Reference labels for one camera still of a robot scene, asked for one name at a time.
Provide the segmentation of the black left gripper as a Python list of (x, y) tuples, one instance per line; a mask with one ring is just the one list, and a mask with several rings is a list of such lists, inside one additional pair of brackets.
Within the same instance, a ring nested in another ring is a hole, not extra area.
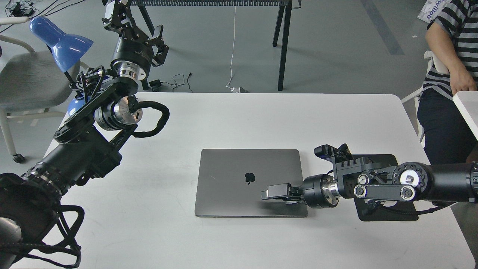
[(118, 42), (113, 53), (111, 69), (120, 76), (129, 76), (136, 81), (145, 80), (151, 65), (162, 66), (165, 63), (169, 46), (162, 38), (164, 26), (158, 25), (154, 28), (152, 38), (148, 45), (140, 42), (138, 27), (130, 11), (131, 0), (103, 0), (105, 15), (102, 18), (103, 27), (118, 34)]

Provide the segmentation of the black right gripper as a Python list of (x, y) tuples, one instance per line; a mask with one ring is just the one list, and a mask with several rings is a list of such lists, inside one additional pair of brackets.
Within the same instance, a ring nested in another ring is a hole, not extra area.
[(292, 185), (289, 183), (269, 185), (261, 192), (261, 199), (306, 204), (314, 209), (334, 208), (340, 199), (337, 181), (327, 174), (306, 177), (302, 185), (295, 186), (294, 190), (298, 194), (297, 198), (292, 198)]

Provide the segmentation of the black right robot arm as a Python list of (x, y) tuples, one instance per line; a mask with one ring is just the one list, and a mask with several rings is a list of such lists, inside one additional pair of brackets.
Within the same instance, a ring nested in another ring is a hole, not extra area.
[(416, 221), (456, 202), (477, 203), (476, 162), (375, 162), (369, 155), (352, 155), (347, 144), (321, 145), (314, 154), (332, 163), (333, 175), (309, 176), (300, 186), (270, 185), (261, 199), (326, 209), (336, 207), (340, 198), (352, 198), (362, 221)]

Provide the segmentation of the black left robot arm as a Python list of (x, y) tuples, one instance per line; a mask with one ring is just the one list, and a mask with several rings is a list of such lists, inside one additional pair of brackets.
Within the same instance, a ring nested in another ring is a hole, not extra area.
[(151, 66), (162, 65), (169, 50), (162, 25), (155, 29), (141, 0), (104, 0), (105, 29), (118, 33), (109, 69), (100, 66), (80, 74), (85, 103), (54, 134), (58, 146), (21, 176), (1, 174), (1, 268), (31, 251), (65, 253), (81, 262), (75, 237), (85, 218), (76, 205), (61, 199), (75, 185), (106, 176), (122, 160), (120, 149), (130, 137), (157, 135), (169, 109), (158, 102), (139, 102), (138, 83)]

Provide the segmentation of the person's hand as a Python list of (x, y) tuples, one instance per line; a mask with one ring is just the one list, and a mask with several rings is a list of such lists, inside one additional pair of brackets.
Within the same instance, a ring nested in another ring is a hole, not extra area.
[(464, 66), (458, 66), (450, 69), (450, 87), (452, 96), (461, 91), (476, 92), (477, 85), (471, 74)]

